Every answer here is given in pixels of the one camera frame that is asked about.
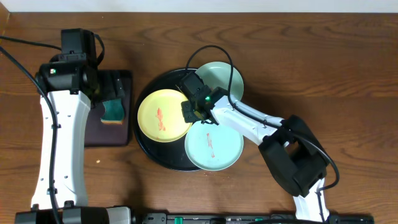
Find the green sponge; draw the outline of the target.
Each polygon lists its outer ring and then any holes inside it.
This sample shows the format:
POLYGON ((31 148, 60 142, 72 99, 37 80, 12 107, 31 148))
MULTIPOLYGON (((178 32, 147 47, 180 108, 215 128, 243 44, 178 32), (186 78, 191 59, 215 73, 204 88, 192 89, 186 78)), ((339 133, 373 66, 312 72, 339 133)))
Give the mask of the green sponge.
POLYGON ((101 122, 104 124, 122 124, 125 118, 125 112, 121 99, 109 100, 103 102, 104 114, 101 122))

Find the yellow plate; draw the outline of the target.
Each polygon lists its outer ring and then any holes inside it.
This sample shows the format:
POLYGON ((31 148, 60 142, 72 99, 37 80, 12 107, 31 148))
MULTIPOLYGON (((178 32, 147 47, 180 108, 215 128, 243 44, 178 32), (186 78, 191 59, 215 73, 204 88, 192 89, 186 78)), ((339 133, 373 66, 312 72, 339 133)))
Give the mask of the yellow plate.
POLYGON ((182 114, 181 103, 187 97, 171 89, 157 90, 144 98, 137 111, 139 129, 156 142, 172 142, 182 138, 191 128, 182 114))

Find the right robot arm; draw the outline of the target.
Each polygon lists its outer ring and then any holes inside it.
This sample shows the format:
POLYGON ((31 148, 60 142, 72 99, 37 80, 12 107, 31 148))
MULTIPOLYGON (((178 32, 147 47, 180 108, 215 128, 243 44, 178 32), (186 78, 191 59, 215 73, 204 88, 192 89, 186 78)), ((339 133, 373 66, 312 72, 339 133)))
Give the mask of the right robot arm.
POLYGON ((274 180, 293 196, 298 220, 328 220, 323 191, 331 158, 302 119, 261 113, 220 87, 182 88, 182 93, 188 98, 182 103, 186 121, 227 126, 258 146, 274 180))

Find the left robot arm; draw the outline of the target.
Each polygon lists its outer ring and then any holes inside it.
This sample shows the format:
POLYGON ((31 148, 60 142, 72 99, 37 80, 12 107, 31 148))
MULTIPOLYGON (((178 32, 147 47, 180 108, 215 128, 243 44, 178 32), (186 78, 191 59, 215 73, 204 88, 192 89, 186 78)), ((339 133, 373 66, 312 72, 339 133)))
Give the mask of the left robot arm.
POLYGON ((90 207, 83 175, 85 128, 98 90, 124 97, 131 89, 127 70, 97 70, 84 63, 52 62, 40 66, 34 83, 42 95, 43 141, 39 180, 29 212, 16 223, 132 223, 129 207, 90 207))

